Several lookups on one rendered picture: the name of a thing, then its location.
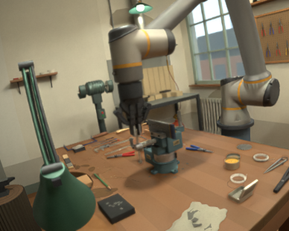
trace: piece of parchment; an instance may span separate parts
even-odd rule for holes
[[[166,231],[218,231],[220,223],[226,218],[226,213],[227,209],[192,202],[189,208],[182,213],[181,218],[176,220],[172,227]]]

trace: window sill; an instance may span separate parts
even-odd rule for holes
[[[220,84],[192,84],[189,87],[220,87]]]
[[[260,1],[255,1],[255,2],[251,3],[251,5],[252,5],[252,7],[255,7],[255,6],[258,6],[258,5],[260,5],[260,4],[270,2],[270,1],[274,1],[274,0],[260,0]]]

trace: pegboard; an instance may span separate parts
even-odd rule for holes
[[[282,32],[282,29],[280,29],[280,33],[279,19],[281,19],[281,23],[284,28],[284,32]],[[270,22],[272,22],[274,34],[272,30],[270,34]],[[287,50],[286,55],[287,41],[289,45],[289,8],[256,16],[255,23],[258,29],[265,63],[289,63],[289,50]],[[266,33],[264,36],[261,35],[261,23],[264,25],[264,30]],[[276,43],[279,44],[281,56],[279,55],[279,52],[276,56]],[[269,45],[271,56],[269,55],[269,52],[267,54],[267,45]]]

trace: lamp shade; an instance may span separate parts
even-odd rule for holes
[[[140,14],[149,12],[152,9],[153,8],[148,4],[145,4],[143,2],[137,2],[128,12],[130,14]]]
[[[33,214],[46,231],[75,231],[83,227],[95,212],[95,196],[91,189],[63,168],[50,174],[40,172]],[[53,180],[62,185],[54,186]]]

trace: window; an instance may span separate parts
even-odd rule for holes
[[[195,83],[245,75],[225,0],[199,4],[187,18]]]

